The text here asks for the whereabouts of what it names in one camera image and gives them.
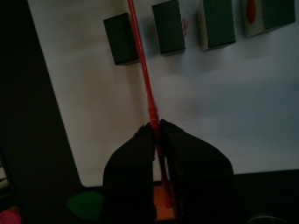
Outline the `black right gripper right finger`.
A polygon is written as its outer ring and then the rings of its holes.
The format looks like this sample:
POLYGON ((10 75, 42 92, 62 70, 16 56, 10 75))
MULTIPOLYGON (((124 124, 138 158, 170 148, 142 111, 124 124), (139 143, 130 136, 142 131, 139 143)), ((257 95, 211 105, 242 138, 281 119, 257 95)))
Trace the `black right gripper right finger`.
POLYGON ((242 224, 229 158, 171 122, 160 126, 179 223, 242 224))

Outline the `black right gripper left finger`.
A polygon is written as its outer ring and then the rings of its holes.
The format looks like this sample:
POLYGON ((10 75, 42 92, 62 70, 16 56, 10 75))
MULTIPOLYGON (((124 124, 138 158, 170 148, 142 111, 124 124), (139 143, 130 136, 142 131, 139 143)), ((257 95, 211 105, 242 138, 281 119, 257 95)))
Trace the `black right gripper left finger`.
POLYGON ((154 224, 155 134, 142 126, 104 169, 102 224, 154 224))

